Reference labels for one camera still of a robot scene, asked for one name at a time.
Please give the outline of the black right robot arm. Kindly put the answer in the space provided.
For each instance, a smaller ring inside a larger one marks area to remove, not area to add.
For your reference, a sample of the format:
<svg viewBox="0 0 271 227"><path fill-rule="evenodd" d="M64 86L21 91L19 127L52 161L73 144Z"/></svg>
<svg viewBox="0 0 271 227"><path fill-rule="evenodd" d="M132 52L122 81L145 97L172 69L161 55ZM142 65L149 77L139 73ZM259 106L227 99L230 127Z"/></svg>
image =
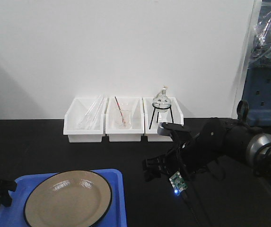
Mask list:
<svg viewBox="0 0 271 227"><path fill-rule="evenodd" d="M142 162L146 181L171 177L177 171L188 178L221 156L248 165L255 176L271 172L271 134L243 120L210 118L195 136L185 125L170 122L160 123L157 132L169 136L174 145L165 154Z"/></svg>

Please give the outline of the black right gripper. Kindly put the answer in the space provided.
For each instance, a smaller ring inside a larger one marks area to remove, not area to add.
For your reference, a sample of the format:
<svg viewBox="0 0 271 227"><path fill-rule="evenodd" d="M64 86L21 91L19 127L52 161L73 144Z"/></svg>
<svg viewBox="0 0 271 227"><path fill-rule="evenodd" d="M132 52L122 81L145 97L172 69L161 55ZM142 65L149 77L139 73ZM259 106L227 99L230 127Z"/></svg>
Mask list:
<svg viewBox="0 0 271 227"><path fill-rule="evenodd" d="M142 169L144 172L145 182L150 182L153 179L160 178L162 174L171 177L177 171L185 180L190 177L183 168L181 158L177 156L177 149L170 148L165 154L153 158L146 158L142 161ZM153 172L149 170L160 170L160 172Z"/></svg>

